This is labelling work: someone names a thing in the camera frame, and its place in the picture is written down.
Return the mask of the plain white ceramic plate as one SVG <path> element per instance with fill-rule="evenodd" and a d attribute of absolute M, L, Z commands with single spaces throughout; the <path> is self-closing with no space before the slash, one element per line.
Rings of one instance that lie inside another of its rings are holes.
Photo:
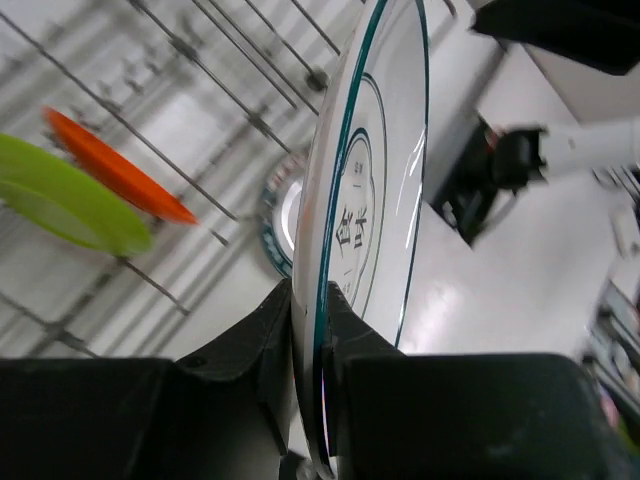
<path fill-rule="evenodd" d="M 279 160 L 266 177 L 260 195 L 261 243 L 270 263 L 283 277 L 292 274 L 307 155 L 307 150 L 298 150 Z"/>

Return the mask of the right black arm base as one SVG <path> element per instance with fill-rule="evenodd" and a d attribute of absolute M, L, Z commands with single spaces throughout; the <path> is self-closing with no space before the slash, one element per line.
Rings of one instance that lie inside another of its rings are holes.
<path fill-rule="evenodd" d="M 498 134 L 475 115 L 460 135 L 444 144 L 448 163 L 428 200 L 434 212 L 468 245 L 497 227 L 514 209 L 515 190 L 500 208 L 503 189 L 490 178 L 490 163 Z"/>

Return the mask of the white plate with grey pattern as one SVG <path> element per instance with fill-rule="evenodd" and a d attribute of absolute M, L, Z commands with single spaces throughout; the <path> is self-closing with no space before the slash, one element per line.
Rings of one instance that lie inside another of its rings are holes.
<path fill-rule="evenodd" d="M 333 477 L 321 348 L 329 287 L 396 343 L 426 164 L 430 38 L 422 1 L 369 1 L 326 92 L 301 191 L 292 270 L 293 365 L 312 464 Z"/>

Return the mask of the green plastic plate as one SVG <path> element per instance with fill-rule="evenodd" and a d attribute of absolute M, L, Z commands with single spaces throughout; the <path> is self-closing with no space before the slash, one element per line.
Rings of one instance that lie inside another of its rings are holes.
<path fill-rule="evenodd" d="M 1 135 L 1 200 L 73 244 L 115 256 L 151 248 L 146 224 L 120 198 L 65 160 Z"/>

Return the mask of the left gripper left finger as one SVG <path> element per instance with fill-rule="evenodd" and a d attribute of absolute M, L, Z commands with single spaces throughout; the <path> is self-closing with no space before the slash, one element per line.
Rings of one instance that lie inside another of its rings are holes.
<path fill-rule="evenodd" d="M 180 360 L 1 364 L 5 479 L 275 479 L 287 451 L 292 286 Z"/>

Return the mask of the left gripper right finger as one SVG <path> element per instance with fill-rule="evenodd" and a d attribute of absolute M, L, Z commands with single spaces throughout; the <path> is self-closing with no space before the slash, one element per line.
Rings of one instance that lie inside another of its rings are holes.
<path fill-rule="evenodd" d="M 595 382 L 557 354 L 406 355 L 328 287 L 329 451 L 343 479 L 635 479 Z"/>

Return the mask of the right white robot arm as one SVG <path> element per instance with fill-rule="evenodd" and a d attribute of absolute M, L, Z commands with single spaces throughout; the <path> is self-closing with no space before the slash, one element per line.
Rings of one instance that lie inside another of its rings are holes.
<path fill-rule="evenodd" d="M 476 8 L 473 33 L 509 53 L 482 95 L 479 113 L 493 132 L 476 176 L 518 191 L 583 171 L 639 164 L 639 113 L 580 113 L 571 87 L 598 105 L 605 86 L 639 68 L 636 1 L 487 1 Z"/>

